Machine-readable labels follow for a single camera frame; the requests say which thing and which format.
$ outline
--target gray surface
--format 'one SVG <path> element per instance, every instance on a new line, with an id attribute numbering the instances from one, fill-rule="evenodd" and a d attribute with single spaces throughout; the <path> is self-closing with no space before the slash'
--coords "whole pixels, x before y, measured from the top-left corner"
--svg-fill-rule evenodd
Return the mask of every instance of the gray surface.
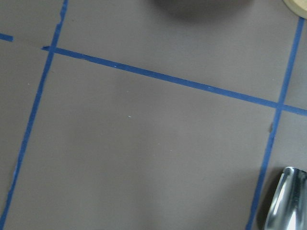
<path id="1" fill-rule="evenodd" d="M 0 40 L 0 212 L 30 115 L 47 53 Z"/>
<path id="2" fill-rule="evenodd" d="M 51 43 L 62 0 L 1 0 L 0 33 L 30 46 Z"/>
<path id="3" fill-rule="evenodd" d="M 258 230 L 259 223 L 263 223 L 263 217 L 271 204 L 272 196 L 283 168 L 293 166 L 307 170 L 305 161 L 306 137 L 306 117 L 283 112 L 267 170 L 267 178 L 264 183 L 254 230 Z"/>
<path id="4" fill-rule="evenodd" d="M 72 1 L 59 47 L 278 100 L 297 24 L 281 0 L 211 7 L 194 0 L 197 20 L 171 16 L 169 6 L 154 2 Z"/>
<path id="5" fill-rule="evenodd" d="M 307 109 L 307 27 L 304 25 L 302 38 L 296 55 L 286 104 Z"/>
<path id="6" fill-rule="evenodd" d="M 243 229 L 272 115 L 56 55 L 5 229 Z"/>

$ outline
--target shiny metal object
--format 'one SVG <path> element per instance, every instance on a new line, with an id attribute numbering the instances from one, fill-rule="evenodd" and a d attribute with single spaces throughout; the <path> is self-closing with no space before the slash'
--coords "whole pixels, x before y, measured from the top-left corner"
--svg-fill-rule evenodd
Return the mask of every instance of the shiny metal object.
<path id="1" fill-rule="evenodd" d="M 283 170 L 264 230 L 307 230 L 307 172 Z"/>

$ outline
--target tape roll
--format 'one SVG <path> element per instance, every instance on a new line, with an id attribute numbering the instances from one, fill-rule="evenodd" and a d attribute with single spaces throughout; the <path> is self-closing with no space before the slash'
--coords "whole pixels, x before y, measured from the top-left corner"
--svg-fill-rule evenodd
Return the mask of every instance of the tape roll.
<path id="1" fill-rule="evenodd" d="M 283 0 L 285 4 L 298 16 L 307 19 L 307 0 Z"/>

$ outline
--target chrome object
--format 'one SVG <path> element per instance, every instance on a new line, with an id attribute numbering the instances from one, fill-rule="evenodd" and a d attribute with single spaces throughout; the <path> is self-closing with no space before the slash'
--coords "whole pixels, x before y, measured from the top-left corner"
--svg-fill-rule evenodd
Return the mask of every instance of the chrome object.
<path id="1" fill-rule="evenodd" d="M 307 230 L 307 172 L 283 170 L 264 230 Z"/>

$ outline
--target blue painter's tape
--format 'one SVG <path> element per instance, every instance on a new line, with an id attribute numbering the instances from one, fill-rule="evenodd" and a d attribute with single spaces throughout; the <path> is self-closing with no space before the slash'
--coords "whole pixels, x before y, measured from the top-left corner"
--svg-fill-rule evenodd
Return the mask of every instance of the blue painter's tape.
<path id="1" fill-rule="evenodd" d="M 272 131 L 269 135 L 269 139 L 268 139 L 267 146 L 266 146 L 266 149 L 265 149 L 262 165 L 261 165 L 261 168 L 260 168 L 260 174 L 259 174 L 259 177 L 258 177 L 257 186 L 256 186 L 256 190 L 255 190 L 255 193 L 254 193 L 252 205 L 251 205 L 251 208 L 250 208 L 250 216 L 249 216 L 249 219 L 248 219 L 248 223 L 246 225 L 246 230 L 251 230 L 252 225 L 253 225 L 253 221 L 255 219 L 255 215 L 256 215 L 256 212 L 257 212 L 257 208 L 258 208 L 258 204 L 259 204 L 259 200 L 260 200 L 260 195 L 261 195 L 261 191 L 262 191 L 262 187 L 263 187 L 263 182 L 264 182 L 265 174 L 266 174 L 268 164 L 269 164 L 269 161 L 270 161 L 270 156 L 271 156 L 271 152 L 272 152 L 272 148 L 273 148 L 273 144 L 274 144 L 274 139 L 275 139 L 275 135 L 276 135 L 276 132 L 277 132 L 277 128 L 278 128 L 278 124 L 279 124 L 279 121 L 280 121 L 282 110 L 283 109 L 285 109 L 285 110 L 290 109 L 290 106 L 289 107 L 284 106 L 284 101 L 285 101 L 285 98 L 286 98 L 286 94 L 287 94 L 287 90 L 288 90 L 288 86 L 289 86 L 289 82 L 290 82 L 290 78 L 291 78 L 291 74 L 292 74 L 292 70 L 293 70 L 293 66 L 294 66 L 294 62 L 295 62 L 295 57 L 296 57 L 296 54 L 297 54 L 298 45 L 299 45 L 299 41 L 300 41 L 300 38 L 301 38 L 302 30 L 303 30 L 303 25 L 304 25 L 304 19 L 299 18 L 298 23 L 297 23 L 297 27 L 296 27 L 294 40 L 293 40 L 292 49 L 291 49 L 289 60 L 288 60 L 287 69 L 286 69 L 286 72 L 285 72 L 285 75 L 284 75 L 284 81 L 283 81 L 282 89 L 281 89 L 281 92 L 280 92 L 278 105 L 276 107 L 275 116 L 274 116 L 274 119 L 273 119 Z"/>
<path id="2" fill-rule="evenodd" d="M 305 109 L 300 109 L 300 108 L 289 106 L 289 105 L 283 105 L 283 110 L 294 113 L 294 114 L 307 116 L 307 110 Z"/>
<path id="3" fill-rule="evenodd" d="M 53 35 L 53 39 L 52 39 L 51 46 L 50 46 L 50 49 L 49 49 L 49 53 L 48 53 L 48 56 L 47 56 L 47 59 L 46 59 L 45 67 L 44 67 L 44 70 L 43 70 L 42 78 L 40 80 L 40 83 L 39 83 L 39 86 L 38 86 L 38 89 L 37 89 L 37 92 L 36 92 L 35 100 L 34 100 L 33 107 L 32 107 L 31 113 L 30 113 L 30 117 L 29 117 L 29 120 L 28 120 L 26 131 L 24 133 L 24 138 L 23 138 L 20 150 L 19 150 L 18 159 L 17 159 L 17 163 L 16 163 L 16 166 L 15 166 L 15 171 L 14 171 L 14 175 L 13 175 L 13 182 L 12 182 L 10 190 L 8 192 L 6 204 L 5 204 L 3 213 L 2 213 L 1 218 L 0 218 L 0 230 L 4 229 L 5 220 L 6 220 L 6 217 L 8 215 L 8 212 L 9 212 L 9 208 L 10 208 L 12 197 L 13 197 L 13 194 L 14 194 L 16 182 L 17 182 L 17 179 L 18 179 L 18 175 L 19 175 L 19 172 L 20 172 L 20 168 L 21 168 L 23 159 L 24 159 L 24 154 L 25 154 L 25 151 L 26 151 L 26 148 L 27 148 L 27 145 L 28 145 L 30 135 L 31 135 L 31 131 L 32 131 L 33 123 L 34 123 L 35 116 L 36 116 L 36 113 L 37 113 L 37 110 L 38 110 L 38 106 L 39 106 L 39 103 L 40 103 L 40 99 L 42 97 L 45 81 L 46 81 L 48 71 L 49 71 L 51 63 L 52 63 L 52 59 L 53 59 L 53 56 L 54 56 L 54 50 L 56 48 L 56 45 L 57 45 L 57 42 L 58 42 L 58 39 L 59 39 L 59 35 L 60 35 L 61 29 L 62 29 L 62 25 L 63 25 L 63 22 L 64 22 L 65 13 L 66 13 L 66 10 L 67 10 L 67 5 L 68 5 L 68 0 L 64 0 L 64 3 L 62 5 L 62 9 L 61 9 L 61 12 L 60 12 L 61 21 L 57 24 L 54 35 Z"/>
<path id="4" fill-rule="evenodd" d="M 42 47 L 42 50 L 48 51 L 48 50 L 50 50 L 50 47 L 49 46 Z M 110 61 L 110 60 L 106 60 L 106 59 L 102 59 L 102 58 L 98 58 L 98 57 L 92 57 L 92 56 L 89 56 L 89 55 L 73 52 L 73 51 L 66 50 L 66 49 L 56 48 L 55 53 L 65 55 L 65 56 L 69 56 L 69 57 L 72 57 L 72 58 L 84 59 L 84 60 L 87 60 L 87 61 L 90 61 L 90 62 L 93 62 L 93 63 L 96 63 L 96 64 L 109 66 L 109 67 L 112 67 L 112 68 L 121 69 L 121 70 L 125 70 L 125 71 L 132 72 L 132 73 L 141 74 L 141 75 L 144 75 L 144 76 L 147 76 L 147 77 L 168 81 L 168 82 L 192 87 L 192 88 L 199 89 L 199 90 L 204 90 L 204 91 L 213 92 L 213 93 L 216 93 L 216 94 L 220 94 L 220 95 L 224 95 L 224 96 L 228 96 L 228 97 L 232 97 L 232 98 L 237 98 L 237 99 L 247 101 L 247 102 L 265 105 L 265 106 L 268 106 L 268 107 L 271 107 L 271 108 L 276 108 L 276 106 L 277 106 L 276 102 L 261 99 L 261 98 L 258 98 L 258 97 L 253 97 L 253 96 L 249 96 L 249 95 L 246 95 L 246 94 L 243 94 L 243 93 L 233 92 L 233 91 L 217 88 L 217 87 L 214 87 L 214 86 L 201 84 L 201 83 L 198 83 L 198 82 L 169 76 L 169 75 L 166 75 L 166 74 L 157 73 L 157 72 L 153 72 L 153 71 L 150 71 L 150 70 L 125 65 L 125 64 L 117 63 L 117 62 L 114 62 L 114 61 Z"/>
<path id="5" fill-rule="evenodd" d="M 12 42 L 14 40 L 14 37 L 10 36 L 10 35 L 6 35 L 6 34 L 1 34 L 0 33 L 0 39 L 8 41 L 8 42 Z"/>

